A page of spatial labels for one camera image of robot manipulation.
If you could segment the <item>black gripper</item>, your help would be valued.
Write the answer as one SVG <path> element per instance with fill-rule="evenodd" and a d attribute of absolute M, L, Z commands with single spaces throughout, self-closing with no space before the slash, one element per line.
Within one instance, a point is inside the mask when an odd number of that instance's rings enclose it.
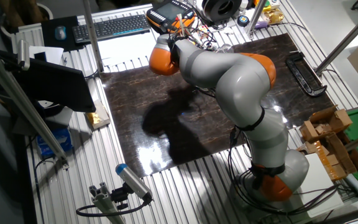
<path fill-rule="evenodd" d="M 216 51 L 219 48 L 219 45 L 215 39 L 212 38 L 203 38 L 200 40 L 199 48 L 208 51 Z"/>

